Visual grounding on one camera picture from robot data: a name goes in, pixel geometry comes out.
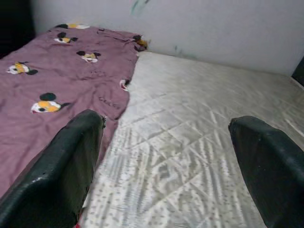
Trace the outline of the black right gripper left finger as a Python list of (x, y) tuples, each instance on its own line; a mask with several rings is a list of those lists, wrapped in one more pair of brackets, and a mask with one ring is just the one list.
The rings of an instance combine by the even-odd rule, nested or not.
[(84, 110), (35, 157), (0, 200), (3, 228), (73, 228), (93, 181), (105, 118)]

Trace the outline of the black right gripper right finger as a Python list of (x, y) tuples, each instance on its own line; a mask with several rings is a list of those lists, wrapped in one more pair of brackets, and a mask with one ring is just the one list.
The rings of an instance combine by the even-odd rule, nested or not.
[(304, 152), (283, 131), (253, 116), (228, 126), (247, 189), (268, 228), (304, 226)]

